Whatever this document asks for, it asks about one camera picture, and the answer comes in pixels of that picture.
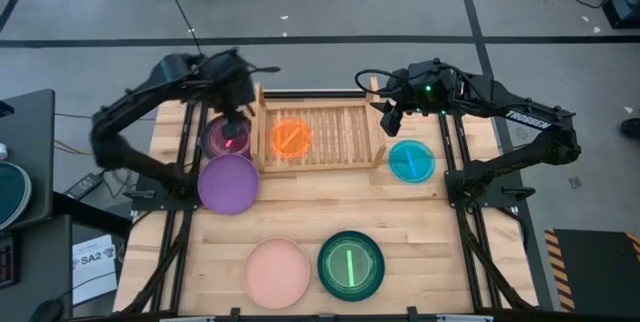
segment wooden tray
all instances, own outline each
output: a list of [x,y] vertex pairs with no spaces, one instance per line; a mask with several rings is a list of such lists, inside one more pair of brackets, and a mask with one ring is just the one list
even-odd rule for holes
[[[372,89],[377,81],[371,79]],[[345,99],[265,101],[257,86],[256,116],[252,123],[251,158],[260,172],[315,171],[346,168],[375,168],[386,150],[379,127],[380,114],[369,106],[377,96]],[[311,145],[300,157],[278,153],[271,131],[285,119],[304,121],[310,128]]]

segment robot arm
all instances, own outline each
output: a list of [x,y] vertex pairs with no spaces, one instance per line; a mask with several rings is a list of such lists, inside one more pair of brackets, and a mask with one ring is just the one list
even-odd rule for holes
[[223,133],[233,139],[246,118],[238,108],[255,100],[251,74],[278,70],[255,68],[236,49],[211,57],[186,54],[164,57],[146,82],[134,90],[125,90],[125,96],[93,116],[90,139],[96,163],[107,170],[128,168],[184,194],[191,182],[188,176],[174,164],[164,164],[134,150],[119,132],[164,101],[199,101],[227,118]]
[[365,73],[383,73],[389,76],[385,87],[369,91],[388,97],[384,103],[372,106],[384,115],[380,125],[389,136],[396,136],[403,114],[467,113],[478,117],[504,117],[542,131],[529,145],[505,153],[492,160],[471,161],[464,171],[451,174],[458,188],[453,193],[472,200],[484,194],[486,186],[495,178],[537,163],[567,164],[580,155],[573,129],[575,115],[560,106],[548,107],[511,94],[498,81],[489,77],[466,73],[441,62],[439,59],[410,64],[408,68],[387,73],[364,70]]

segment purple petri dish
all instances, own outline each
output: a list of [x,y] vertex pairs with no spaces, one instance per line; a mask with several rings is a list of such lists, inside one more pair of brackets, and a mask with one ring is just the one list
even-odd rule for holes
[[233,215],[247,210],[258,196],[259,176],[253,163],[237,154],[212,159],[198,177],[198,195],[211,211]]

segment concrete floor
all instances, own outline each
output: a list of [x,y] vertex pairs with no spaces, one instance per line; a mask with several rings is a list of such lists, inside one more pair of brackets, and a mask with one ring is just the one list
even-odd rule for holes
[[[0,0],[0,8],[8,1]],[[639,34],[612,30],[602,11],[573,0],[473,1],[484,37]],[[283,33],[289,37],[469,37],[465,40],[468,43],[451,39],[451,44],[286,44],[279,40],[279,44],[241,47],[242,54],[257,65],[282,67],[281,73],[262,77],[268,89],[353,88],[353,75],[362,68],[393,70],[433,57],[463,70],[482,72],[473,43],[478,42],[479,36],[472,35],[463,0],[180,2],[201,38],[282,37]],[[0,47],[4,41],[17,41],[12,48],[0,48],[0,98],[52,88],[56,91],[57,112],[90,115],[101,104],[118,98],[125,87],[141,83],[162,56],[195,52],[190,46],[172,47],[175,43],[171,39],[189,37],[173,0],[18,0],[10,17],[6,21],[0,18]],[[115,47],[123,40],[142,38],[154,39],[154,47]],[[43,48],[19,47],[30,40],[39,40]],[[111,42],[101,47],[74,47],[77,44],[73,41],[80,40]],[[46,41],[58,41],[66,47],[51,47]],[[366,38],[357,41],[366,42]],[[529,199],[529,208],[540,250],[546,251],[542,231],[550,227],[640,235],[640,205],[636,203],[640,185],[634,183],[640,169],[635,163],[640,146],[617,132],[622,120],[638,116],[640,45],[540,42],[518,44],[514,40],[510,44],[487,45],[494,75],[510,91],[577,113],[574,121],[583,148],[580,159],[564,167],[536,166],[522,173],[524,185],[538,190]],[[222,48],[209,45],[204,50]],[[624,107],[631,107],[634,112],[629,115]],[[125,135],[134,147],[148,150],[152,128],[153,122],[139,121]],[[508,123],[508,128],[515,145],[535,137],[535,132],[526,127]],[[89,129],[87,119],[56,118],[56,138],[76,148],[89,150]],[[97,171],[91,158],[56,150],[57,191],[66,190],[86,173]],[[572,189],[568,182],[575,177],[582,182],[578,189]],[[85,202],[101,208],[127,202],[123,198],[112,200],[102,188]],[[543,264],[543,268],[545,273],[539,278],[546,278],[553,286],[550,266]],[[550,294],[553,307],[559,307],[554,290],[538,292]],[[107,313],[112,298],[92,301],[77,308],[76,314]]]

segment black mat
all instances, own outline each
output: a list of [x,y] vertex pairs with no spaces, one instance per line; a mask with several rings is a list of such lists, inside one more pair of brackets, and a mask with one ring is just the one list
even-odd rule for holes
[[546,230],[562,310],[640,317],[640,239],[624,232]]

